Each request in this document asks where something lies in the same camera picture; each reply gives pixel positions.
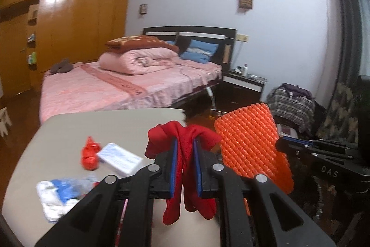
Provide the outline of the plaid covered chair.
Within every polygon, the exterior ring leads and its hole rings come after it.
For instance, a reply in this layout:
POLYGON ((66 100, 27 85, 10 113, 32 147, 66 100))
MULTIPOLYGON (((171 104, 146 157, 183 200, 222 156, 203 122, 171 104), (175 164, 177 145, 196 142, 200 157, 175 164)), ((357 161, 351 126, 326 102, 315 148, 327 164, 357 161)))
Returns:
POLYGON ((274 117, 294 123, 300 133, 311 132, 315 102, 310 91, 298 85, 283 83, 268 94, 267 105, 274 117))

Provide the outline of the red plastic bag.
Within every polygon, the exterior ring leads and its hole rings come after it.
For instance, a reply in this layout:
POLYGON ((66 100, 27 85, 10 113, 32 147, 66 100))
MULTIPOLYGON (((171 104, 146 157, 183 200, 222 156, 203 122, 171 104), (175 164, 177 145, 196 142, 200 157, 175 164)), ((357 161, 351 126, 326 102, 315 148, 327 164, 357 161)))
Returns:
POLYGON ((100 144, 89 136, 81 152, 81 164, 85 170, 94 171, 99 167, 99 158, 97 153, 100 150, 100 144))

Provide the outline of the brown wall lamp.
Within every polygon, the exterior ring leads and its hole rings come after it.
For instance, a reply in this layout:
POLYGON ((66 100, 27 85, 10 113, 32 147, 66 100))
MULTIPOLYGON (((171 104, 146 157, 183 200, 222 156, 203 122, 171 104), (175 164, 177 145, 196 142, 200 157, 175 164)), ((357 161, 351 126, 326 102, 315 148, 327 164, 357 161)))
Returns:
POLYGON ((253 0, 238 0, 238 8, 242 10, 253 9, 253 0))

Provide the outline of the red mesh cloth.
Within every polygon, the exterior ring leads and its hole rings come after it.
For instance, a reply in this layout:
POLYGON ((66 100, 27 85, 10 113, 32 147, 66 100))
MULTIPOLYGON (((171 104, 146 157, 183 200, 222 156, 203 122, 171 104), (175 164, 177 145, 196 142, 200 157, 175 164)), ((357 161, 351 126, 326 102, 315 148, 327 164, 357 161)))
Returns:
POLYGON ((156 155, 170 150, 172 141, 177 140, 174 195, 166 201, 163 223, 171 225, 179 219, 181 203, 184 203, 186 211, 197 211, 203 218, 212 219, 216 214, 216 201, 202 199, 196 191, 193 142, 199 138, 202 148, 210 151, 220 143, 221 136, 200 125, 184 127, 178 121, 170 121, 150 129, 148 138, 145 156, 150 159, 155 159, 156 155))

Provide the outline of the white medicine box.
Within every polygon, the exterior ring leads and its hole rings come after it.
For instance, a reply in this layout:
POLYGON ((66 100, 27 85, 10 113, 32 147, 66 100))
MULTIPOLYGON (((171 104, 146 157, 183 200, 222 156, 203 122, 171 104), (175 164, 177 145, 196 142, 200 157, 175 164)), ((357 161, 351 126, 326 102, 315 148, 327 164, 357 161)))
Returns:
POLYGON ((145 166, 144 159, 132 152, 109 143, 97 152, 97 157, 123 177, 134 175, 145 166))

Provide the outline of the white plastic bag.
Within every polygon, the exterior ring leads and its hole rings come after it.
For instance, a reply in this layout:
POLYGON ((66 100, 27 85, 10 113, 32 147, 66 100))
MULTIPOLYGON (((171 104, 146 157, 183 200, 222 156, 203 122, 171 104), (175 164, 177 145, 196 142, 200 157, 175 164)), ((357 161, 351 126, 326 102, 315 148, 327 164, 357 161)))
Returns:
POLYGON ((58 188, 51 181, 37 183, 36 192, 46 220, 52 223, 58 222, 80 201, 79 197, 68 197, 66 201, 63 201, 58 188))

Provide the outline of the wall power outlet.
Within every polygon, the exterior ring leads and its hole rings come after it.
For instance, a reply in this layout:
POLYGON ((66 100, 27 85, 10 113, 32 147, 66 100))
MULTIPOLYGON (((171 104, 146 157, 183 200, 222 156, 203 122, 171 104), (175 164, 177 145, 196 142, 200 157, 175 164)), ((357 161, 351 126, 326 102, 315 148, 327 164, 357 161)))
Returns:
POLYGON ((247 43, 249 42, 249 36, 245 34, 237 34, 235 40, 247 43))

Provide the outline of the beige tablecloth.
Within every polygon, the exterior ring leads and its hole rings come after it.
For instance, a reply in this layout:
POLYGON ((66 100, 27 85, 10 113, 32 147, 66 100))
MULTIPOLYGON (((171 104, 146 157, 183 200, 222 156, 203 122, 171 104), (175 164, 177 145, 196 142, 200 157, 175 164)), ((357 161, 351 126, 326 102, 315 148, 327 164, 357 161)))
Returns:
POLYGON ((45 216, 36 189, 41 181, 73 179, 85 191, 108 175, 123 173, 101 163, 85 151, 89 138, 100 147, 114 143, 142 158, 145 157, 148 131, 170 121, 185 124, 180 109, 149 108, 55 115, 45 121, 20 157, 6 189, 1 214, 23 246, 34 246, 53 226, 45 216))

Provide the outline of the wall switch panel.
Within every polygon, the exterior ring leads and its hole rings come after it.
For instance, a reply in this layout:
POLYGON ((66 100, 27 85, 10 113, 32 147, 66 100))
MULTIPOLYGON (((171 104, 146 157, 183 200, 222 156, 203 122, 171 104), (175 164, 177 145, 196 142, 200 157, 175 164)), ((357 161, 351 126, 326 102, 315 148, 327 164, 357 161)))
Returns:
POLYGON ((147 8, 148 8, 148 4, 141 4, 140 5, 140 14, 141 15, 147 14, 147 8))

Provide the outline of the blue plastic bag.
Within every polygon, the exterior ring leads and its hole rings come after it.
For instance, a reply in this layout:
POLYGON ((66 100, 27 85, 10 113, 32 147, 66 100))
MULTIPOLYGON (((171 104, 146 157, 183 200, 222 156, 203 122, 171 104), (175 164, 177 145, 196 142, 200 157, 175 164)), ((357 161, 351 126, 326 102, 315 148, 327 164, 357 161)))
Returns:
POLYGON ((99 184, 99 181, 95 176, 88 176, 82 179, 53 179, 51 183, 56 187, 60 200, 66 203, 70 199, 81 199, 99 184))

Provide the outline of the red brown folded blanket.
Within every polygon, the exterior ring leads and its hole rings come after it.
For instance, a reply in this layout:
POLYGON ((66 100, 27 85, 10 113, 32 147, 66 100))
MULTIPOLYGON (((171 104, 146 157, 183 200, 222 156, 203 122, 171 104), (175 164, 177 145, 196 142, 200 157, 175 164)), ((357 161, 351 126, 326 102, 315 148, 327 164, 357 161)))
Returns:
POLYGON ((124 36, 106 42, 107 51, 124 54, 132 50, 144 50, 151 48, 166 48, 175 53, 179 53, 179 47, 160 40, 155 36, 138 35, 138 36, 124 36))

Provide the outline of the orange foam net sleeve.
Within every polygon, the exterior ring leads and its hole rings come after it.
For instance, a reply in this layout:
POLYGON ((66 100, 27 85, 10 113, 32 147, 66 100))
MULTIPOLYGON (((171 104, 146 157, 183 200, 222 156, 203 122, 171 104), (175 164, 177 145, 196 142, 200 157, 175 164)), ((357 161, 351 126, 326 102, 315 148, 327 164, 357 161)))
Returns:
POLYGON ((221 136, 223 164, 243 177, 264 174, 285 194, 293 191, 287 156, 275 147, 279 136, 267 104, 229 112, 215 120, 214 128, 221 136))

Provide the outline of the bed with pink sheet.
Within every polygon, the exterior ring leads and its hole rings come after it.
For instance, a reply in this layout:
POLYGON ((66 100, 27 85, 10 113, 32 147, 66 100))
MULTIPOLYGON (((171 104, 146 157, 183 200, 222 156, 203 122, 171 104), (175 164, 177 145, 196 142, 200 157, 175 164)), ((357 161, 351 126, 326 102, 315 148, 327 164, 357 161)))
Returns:
POLYGON ((66 113, 170 107, 216 83, 221 74, 221 65, 182 59, 144 75, 103 70, 98 62, 81 63, 68 73, 44 77, 40 122, 66 113))

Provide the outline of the black white nightstand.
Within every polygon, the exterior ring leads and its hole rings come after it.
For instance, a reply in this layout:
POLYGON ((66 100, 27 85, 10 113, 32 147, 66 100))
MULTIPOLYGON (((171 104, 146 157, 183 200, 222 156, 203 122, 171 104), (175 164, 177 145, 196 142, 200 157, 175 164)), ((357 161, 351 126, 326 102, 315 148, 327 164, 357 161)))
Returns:
POLYGON ((259 103, 266 82, 265 78, 252 74, 242 76, 237 72, 225 72, 214 92, 216 108, 231 112, 259 103))

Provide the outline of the white bottle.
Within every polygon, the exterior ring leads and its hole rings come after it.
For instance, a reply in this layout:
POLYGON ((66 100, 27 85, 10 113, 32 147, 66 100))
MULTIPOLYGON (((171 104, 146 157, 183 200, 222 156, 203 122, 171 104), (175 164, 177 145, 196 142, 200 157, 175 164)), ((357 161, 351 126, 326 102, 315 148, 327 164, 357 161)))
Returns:
POLYGON ((242 76, 243 76, 243 77, 247 77, 247 75, 248 75, 248 64, 247 64, 247 63, 245 63, 245 64, 243 65, 242 76))

